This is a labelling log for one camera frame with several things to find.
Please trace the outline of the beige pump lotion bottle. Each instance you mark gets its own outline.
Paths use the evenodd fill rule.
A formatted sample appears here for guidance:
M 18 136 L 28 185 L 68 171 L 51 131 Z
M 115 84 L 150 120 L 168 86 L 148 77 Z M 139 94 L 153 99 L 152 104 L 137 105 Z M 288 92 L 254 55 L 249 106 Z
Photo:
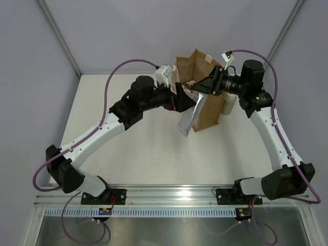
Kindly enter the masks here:
M 194 81 L 194 80 L 186 82 L 186 86 L 187 86 L 187 88 L 190 89 L 190 90 L 191 90 L 191 87 L 192 87 L 194 84 L 196 84 L 196 81 Z

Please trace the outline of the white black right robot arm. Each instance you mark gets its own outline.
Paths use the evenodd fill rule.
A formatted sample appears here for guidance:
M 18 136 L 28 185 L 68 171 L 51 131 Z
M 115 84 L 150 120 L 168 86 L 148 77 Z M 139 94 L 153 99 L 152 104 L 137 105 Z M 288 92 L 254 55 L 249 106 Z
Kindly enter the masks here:
M 273 98 L 262 88 L 263 77 L 263 64 L 249 59 L 243 63 L 240 75 L 232 76 L 224 68 L 215 66 L 206 78 L 191 87 L 208 95 L 237 95 L 241 108 L 256 127 L 269 154 L 270 174 L 234 182 L 232 197 L 237 203 L 244 203 L 255 195 L 269 200 L 296 199 L 309 188 L 315 174 L 313 164 L 303 162 L 282 129 Z

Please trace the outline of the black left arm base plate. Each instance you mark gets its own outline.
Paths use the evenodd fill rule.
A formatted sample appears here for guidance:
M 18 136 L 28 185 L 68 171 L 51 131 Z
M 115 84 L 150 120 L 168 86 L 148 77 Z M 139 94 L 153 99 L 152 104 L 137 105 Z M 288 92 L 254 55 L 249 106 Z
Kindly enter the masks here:
M 83 193 L 80 203 L 82 205 L 125 205 L 126 195 L 126 189 L 111 188 L 98 197 Z

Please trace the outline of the silver toothpaste tube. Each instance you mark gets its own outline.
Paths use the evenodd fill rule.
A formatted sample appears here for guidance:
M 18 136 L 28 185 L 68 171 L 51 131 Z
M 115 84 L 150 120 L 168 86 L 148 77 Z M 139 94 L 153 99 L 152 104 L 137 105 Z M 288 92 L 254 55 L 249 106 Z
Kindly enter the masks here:
M 193 124 L 198 119 L 202 108 L 208 98 L 207 94 L 196 92 L 192 96 L 192 101 L 195 103 L 194 106 L 184 111 L 177 124 L 177 129 L 182 133 L 183 136 L 187 137 L 189 132 L 192 130 Z

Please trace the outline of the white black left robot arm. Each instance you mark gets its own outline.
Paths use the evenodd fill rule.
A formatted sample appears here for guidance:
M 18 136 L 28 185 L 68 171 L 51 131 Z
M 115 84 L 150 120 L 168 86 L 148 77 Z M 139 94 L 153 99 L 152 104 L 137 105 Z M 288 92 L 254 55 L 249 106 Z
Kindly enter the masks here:
M 105 114 L 100 124 L 89 129 L 70 144 L 46 149 L 46 169 L 64 193 L 80 191 L 90 195 L 98 204 L 105 204 L 111 188 L 100 176 L 80 168 L 87 158 L 113 137 L 125 132 L 142 120 L 143 113 L 163 107 L 168 111 L 184 112 L 196 105 L 176 84 L 176 92 L 149 76 L 139 76 L 130 89 Z

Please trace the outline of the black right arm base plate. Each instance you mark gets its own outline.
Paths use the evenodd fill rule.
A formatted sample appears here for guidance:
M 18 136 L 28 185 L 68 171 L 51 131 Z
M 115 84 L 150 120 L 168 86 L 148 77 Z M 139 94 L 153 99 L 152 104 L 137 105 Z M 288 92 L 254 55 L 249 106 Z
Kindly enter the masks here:
M 254 201 L 255 195 L 236 195 L 232 188 L 215 188 L 218 205 L 248 205 Z

